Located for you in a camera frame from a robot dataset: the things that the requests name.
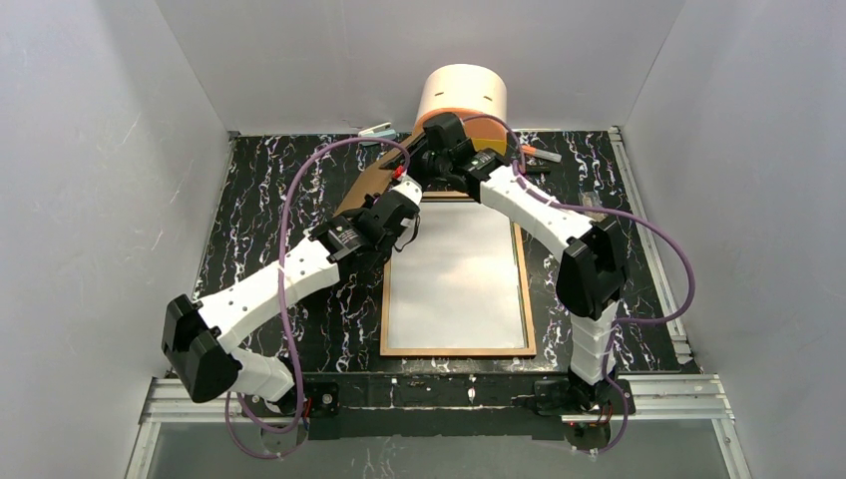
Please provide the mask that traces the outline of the brown cardboard backing board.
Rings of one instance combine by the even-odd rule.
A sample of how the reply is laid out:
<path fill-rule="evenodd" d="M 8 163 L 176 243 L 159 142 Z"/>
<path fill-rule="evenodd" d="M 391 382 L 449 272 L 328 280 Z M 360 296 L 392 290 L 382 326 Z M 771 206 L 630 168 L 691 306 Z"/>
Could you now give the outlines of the brown cardboard backing board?
<path fill-rule="evenodd" d="M 415 150 L 423 145 L 424 133 L 415 130 L 410 137 L 399 143 L 385 138 L 371 138 L 371 141 L 388 145 L 390 149 L 358 176 L 335 210 L 337 215 L 362 208 L 367 196 L 383 194 L 396 179 L 407 174 L 409 166 L 406 153 L 411 157 L 416 155 Z"/>

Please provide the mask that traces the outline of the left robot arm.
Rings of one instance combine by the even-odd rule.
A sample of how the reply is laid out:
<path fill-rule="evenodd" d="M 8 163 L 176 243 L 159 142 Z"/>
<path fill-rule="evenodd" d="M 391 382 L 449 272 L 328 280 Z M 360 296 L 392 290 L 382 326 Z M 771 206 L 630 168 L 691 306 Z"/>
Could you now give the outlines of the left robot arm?
<path fill-rule="evenodd" d="M 348 276 L 375 271 L 419 215 L 422 188 L 404 178 L 360 209 L 347 210 L 309 231 L 282 260 L 217 293 L 181 294 L 165 312 L 162 350 L 195 403 L 226 392 L 276 402 L 298 381 L 287 364 L 242 348 L 280 312 Z"/>

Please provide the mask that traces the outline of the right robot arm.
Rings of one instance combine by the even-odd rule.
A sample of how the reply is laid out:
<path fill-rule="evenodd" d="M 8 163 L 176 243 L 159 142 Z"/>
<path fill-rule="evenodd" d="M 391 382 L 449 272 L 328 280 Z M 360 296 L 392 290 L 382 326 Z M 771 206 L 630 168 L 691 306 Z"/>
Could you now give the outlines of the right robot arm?
<path fill-rule="evenodd" d="M 616 391 L 613 354 L 618 302 L 630 278 L 627 240 L 618 212 L 560 203 L 526 177 L 517 135 L 499 118 L 506 147 L 484 147 L 470 127 L 482 113 L 437 113 L 416 126 L 408 145 L 409 175 L 422 186 L 447 183 L 503 214 L 551 252 L 559 263 L 556 295 L 571 317 L 573 351 L 564 400 L 590 410 Z"/>

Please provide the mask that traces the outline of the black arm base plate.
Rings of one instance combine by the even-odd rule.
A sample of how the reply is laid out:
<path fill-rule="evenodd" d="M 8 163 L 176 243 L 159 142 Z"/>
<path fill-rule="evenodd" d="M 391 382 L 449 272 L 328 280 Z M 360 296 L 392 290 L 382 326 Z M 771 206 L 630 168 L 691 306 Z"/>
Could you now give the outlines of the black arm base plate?
<path fill-rule="evenodd" d="M 631 385 L 565 373 L 326 373 L 304 376 L 313 440 L 377 436 L 529 436 L 604 447 L 636 411 Z"/>

